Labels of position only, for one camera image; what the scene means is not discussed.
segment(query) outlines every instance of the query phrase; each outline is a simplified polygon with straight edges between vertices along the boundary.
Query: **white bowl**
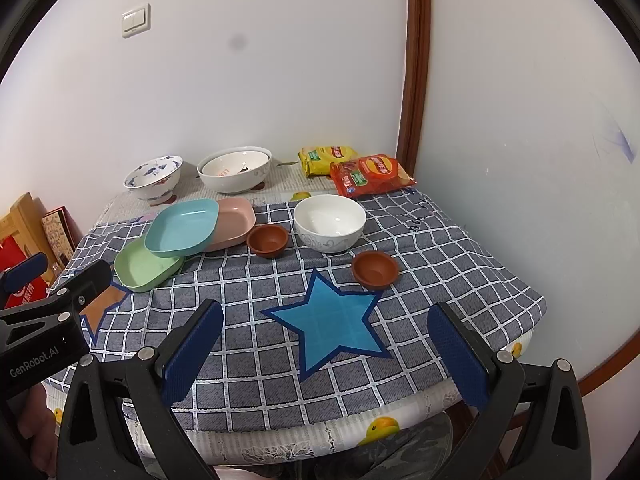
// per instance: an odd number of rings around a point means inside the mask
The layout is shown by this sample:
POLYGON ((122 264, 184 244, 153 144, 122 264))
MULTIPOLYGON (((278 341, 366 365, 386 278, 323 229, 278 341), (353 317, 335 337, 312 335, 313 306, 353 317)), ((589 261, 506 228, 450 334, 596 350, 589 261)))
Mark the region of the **white bowl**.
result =
POLYGON ((300 239, 321 253, 349 249, 362 236, 366 219, 359 203, 339 195, 310 196, 293 210, 300 239))
POLYGON ((260 184, 271 169, 271 152, 257 146, 229 148, 198 164, 202 183, 218 193, 240 193, 260 184))
POLYGON ((171 198, 181 168, 182 158, 177 155, 153 158, 131 171, 124 179, 124 187, 149 205, 158 205, 171 198))

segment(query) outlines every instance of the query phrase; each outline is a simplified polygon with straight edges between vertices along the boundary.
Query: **blue gripper pad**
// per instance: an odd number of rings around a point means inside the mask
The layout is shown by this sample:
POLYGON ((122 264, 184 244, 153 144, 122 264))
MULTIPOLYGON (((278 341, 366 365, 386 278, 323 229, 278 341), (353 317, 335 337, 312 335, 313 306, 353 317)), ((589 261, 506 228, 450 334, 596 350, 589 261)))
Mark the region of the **blue gripper pad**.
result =
POLYGON ((437 304, 429 308, 427 329, 463 400, 482 411, 489 402, 487 373, 437 304))
POLYGON ((47 257, 44 253, 30 256, 4 274, 4 290, 15 294, 28 283, 47 271, 47 257))
MULTIPOLYGON (((206 309, 204 314, 184 336, 182 344, 164 366, 164 381, 160 396, 162 403, 167 407, 174 402, 184 400, 211 348, 220 337, 223 324, 222 306, 217 301, 210 300, 208 307, 201 304, 192 317, 197 316, 203 308, 206 309)), ((190 320, 184 327, 176 328, 172 332, 188 328, 190 320)))

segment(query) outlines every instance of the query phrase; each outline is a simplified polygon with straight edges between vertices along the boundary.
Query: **potato chip bag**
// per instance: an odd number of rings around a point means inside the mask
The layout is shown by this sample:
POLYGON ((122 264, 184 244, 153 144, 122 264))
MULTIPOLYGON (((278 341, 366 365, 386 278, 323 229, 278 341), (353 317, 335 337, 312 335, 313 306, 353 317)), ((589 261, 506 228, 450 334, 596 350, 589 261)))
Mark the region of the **potato chip bag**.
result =
POLYGON ((416 184, 397 160, 382 154, 332 164, 330 171, 338 194, 348 198, 386 193, 416 184))
POLYGON ((331 164, 346 162, 358 158, 358 153, 349 146, 324 146, 318 148, 302 148, 298 153, 302 171, 306 177, 328 175, 331 164))

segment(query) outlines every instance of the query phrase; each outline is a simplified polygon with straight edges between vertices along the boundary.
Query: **wall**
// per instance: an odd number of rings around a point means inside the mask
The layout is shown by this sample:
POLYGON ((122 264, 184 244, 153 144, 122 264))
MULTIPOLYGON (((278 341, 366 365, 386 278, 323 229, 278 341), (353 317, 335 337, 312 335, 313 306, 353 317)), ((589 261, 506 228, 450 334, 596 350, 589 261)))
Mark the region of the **wall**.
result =
POLYGON ((85 231, 162 154, 395 153, 405 38, 406 0, 60 0, 0 84, 0 210, 30 190, 85 231))
MULTIPOLYGON (((593 0, 433 0, 431 41, 418 182, 545 294, 524 360, 582 376, 640 326, 640 64, 593 0)), ((640 429, 616 379, 585 400, 597 479, 640 429)))

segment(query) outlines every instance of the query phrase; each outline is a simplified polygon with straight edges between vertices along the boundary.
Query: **red bag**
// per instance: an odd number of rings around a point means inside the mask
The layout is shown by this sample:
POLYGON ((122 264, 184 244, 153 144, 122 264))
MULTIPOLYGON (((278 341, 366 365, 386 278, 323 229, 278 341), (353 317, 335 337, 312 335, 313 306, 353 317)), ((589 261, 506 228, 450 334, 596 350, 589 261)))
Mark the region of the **red bag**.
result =
MULTIPOLYGON (((14 240, 14 237, 9 236, 6 240, 0 243, 0 272, 7 270, 9 267, 15 267, 20 262, 26 260, 20 246, 14 240)), ((6 302, 5 308, 10 306, 18 306, 31 301, 42 300, 47 297, 47 283, 41 278, 37 277, 29 285, 24 286, 22 290, 9 296, 9 300, 6 302)))
POLYGON ((415 186, 398 161, 388 155, 362 156, 357 160, 331 163, 331 178, 338 194, 347 198, 381 194, 415 186))

